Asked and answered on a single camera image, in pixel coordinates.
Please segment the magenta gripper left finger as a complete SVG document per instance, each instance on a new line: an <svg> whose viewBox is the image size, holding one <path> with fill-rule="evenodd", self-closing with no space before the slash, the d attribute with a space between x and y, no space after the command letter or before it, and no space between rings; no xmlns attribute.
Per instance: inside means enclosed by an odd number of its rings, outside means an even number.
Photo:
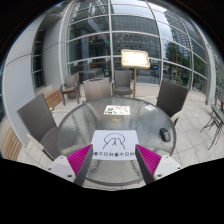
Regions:
<svg viewBox="0 0 224 224"><path fill-rule="evenodd" d="M86 146L73 154L59 156L48 167L48 171L78 186L82 186L93 156L93 145Z"/></svg>

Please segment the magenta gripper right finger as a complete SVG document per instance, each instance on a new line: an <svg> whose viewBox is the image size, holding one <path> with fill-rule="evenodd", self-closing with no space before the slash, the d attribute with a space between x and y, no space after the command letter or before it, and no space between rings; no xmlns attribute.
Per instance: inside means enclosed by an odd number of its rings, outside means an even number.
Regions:
<svg viewBox="0 0 224 224"><path fill-rule="evenodd" d="M169 155L160 156L140 145L136 146L135 155L146 184L182 169L182 166Z"/></svg>

